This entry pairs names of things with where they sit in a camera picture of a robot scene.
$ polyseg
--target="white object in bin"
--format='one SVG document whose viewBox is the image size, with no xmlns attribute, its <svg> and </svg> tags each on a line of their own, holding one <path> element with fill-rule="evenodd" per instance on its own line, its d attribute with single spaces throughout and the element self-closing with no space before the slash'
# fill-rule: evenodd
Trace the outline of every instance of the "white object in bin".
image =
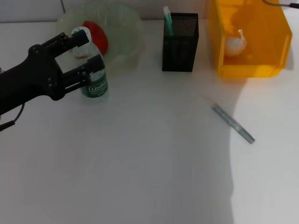
<svg viewBox="0 0 299 224">
<path fill-rule="evenodd" d="M 226 39 L 224 56 L 238 56 L 240 55 L 247 46 L 247 40 L 243 36 L 243 32 L 241 29 L 238 30 L 241 37 L 229 36 Z"/>
</svg>

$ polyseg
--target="plastic bottle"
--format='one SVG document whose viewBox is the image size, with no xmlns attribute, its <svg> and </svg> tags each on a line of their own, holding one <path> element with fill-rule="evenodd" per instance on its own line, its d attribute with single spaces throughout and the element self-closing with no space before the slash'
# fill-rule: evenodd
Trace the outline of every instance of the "plastic bottle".
<svg viewBox="0 0 299 224">
<path fill-rule="evenodd" d="M 88 39 L 89 43 L 84 44 L 81 47 L 74 47 L 73 48 L 73 57 L 76 60 L 76 66 L 79 67 L 87 62 L 88 59 L 100 54 L 103 58 L 100 50 L 97 46 L 92 42 L 92 36 L 90 30 L 86 27 L 76 27 L 73 29 L 71 34 L 78 32 L 79 30 L 84 30 Z M 105 69 L 97 71 L 96 73 L 91 73 L 90 78 L 92 83 L 88 86 L 84 86 L 81 88 L 81 92 L 84 96 L 95 98 L 99 97 L 102 99 L 106 99 L 109 96 L 108 92 L 108 82 L 106 77 Z"/>
</svg>

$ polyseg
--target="gray pen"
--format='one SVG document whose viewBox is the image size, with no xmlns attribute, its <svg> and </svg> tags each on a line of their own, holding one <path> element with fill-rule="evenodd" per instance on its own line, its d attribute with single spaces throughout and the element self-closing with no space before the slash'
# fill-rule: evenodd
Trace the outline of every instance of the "gray pen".
<svg viewBox="0 0 299 224">
<path fill-rule="evenodd" d="M 238 132 L 247 142 L 252 144 L 255 139 L 232 117 L 230 117 L 218 104 L 214 104 L 212 109 L 219 114 L 236 132 Z"/>
</svg>

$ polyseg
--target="clear plastic bowl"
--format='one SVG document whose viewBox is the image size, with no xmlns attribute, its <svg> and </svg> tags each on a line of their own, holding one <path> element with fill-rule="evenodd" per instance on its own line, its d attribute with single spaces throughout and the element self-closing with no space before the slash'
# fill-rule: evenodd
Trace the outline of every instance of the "clear plastic bowl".
<svg viewBox="0 0 299 224">
<path fill-rule="evenodd" d="M 93 21 L 104 30 L 109 47 L 104 57 L 106 67 L 118 66 L 139 54 L 143 25 L 139 14 L 133 9 L 109 1 L 93 1 L 67 11 L 56 22 L 57 33 L 71 36 L 71 31 L 82 26 L 84 21 Z M 70 52 L 68 60 L 74 60 Z"/>
</svg>

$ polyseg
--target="white table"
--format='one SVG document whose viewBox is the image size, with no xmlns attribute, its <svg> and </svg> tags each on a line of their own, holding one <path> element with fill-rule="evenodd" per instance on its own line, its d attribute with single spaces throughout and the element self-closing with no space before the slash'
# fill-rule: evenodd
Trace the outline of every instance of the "white table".
<svg viewBox="0 0 299 224">
<path fill-rule="evenodd" d="M 145 21 L 139 62 L 108 74 L 110 96 L 75 91 L 26 103 L 0 133 L 3 224 L 281 224 L 299 219 L 299 29 L 272 79 L 215 78 L 206 21 L 192 73 L 161 71 L 162 21 Z M 55 23 L 0 24 L 0 66 L 55 34 Z M 69 65 L 62 64 L 64 69 Z M 218 102 L 256 139 L 247 143 Z M 19 108 L 4 114 L 13 119 Z"/>
</svg>

